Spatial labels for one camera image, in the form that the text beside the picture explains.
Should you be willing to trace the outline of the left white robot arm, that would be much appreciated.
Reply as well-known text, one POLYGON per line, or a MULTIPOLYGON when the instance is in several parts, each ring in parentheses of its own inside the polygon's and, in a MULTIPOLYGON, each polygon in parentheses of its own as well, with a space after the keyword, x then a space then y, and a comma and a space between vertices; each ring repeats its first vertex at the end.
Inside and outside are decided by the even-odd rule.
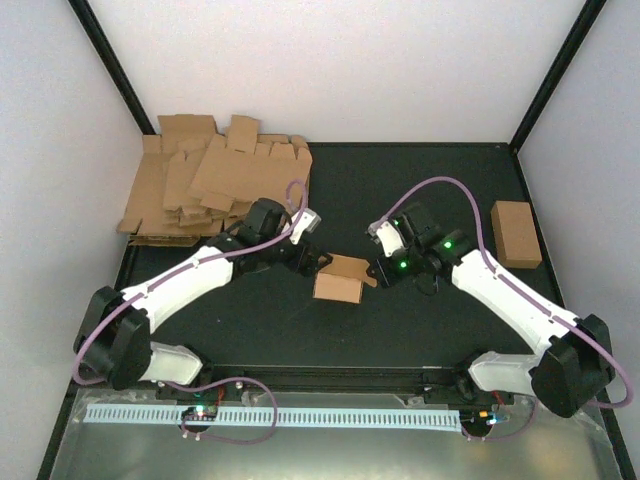
POLYGON ((160 381, 178 384, 193 399, 207 397, 215 376, 204 368, 204 357, 183 345, 155 342, 152 334, 204 294, 261 266, 282 264, 304 277, 315 275, 332 261, 308 240, 320 221, 309 208, 288 214, 283 205, 260 199, 245 219, 168 271, 121 291, 97 290, 74 341, 77 363, 115 390, 160 381))

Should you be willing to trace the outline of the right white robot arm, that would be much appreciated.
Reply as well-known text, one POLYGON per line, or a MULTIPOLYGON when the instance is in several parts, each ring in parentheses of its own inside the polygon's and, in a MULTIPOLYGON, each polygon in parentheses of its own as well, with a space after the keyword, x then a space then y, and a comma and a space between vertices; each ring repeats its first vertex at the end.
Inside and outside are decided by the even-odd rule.
POLYGON ((406 278, 425 281, 433 295, 446 281, 504 321, 528 345, 527 354, 487 351, 471 357, 454 379, 457 396, 476 403, 490 391, 537 398, 569 418, 615 377, 606 360, 611 342, 597 316, 584 319, 545 299, 483 252, 461 230, 445 232, 415 203, 367 230, 381 246, 368 273, 389 288, 406 278))

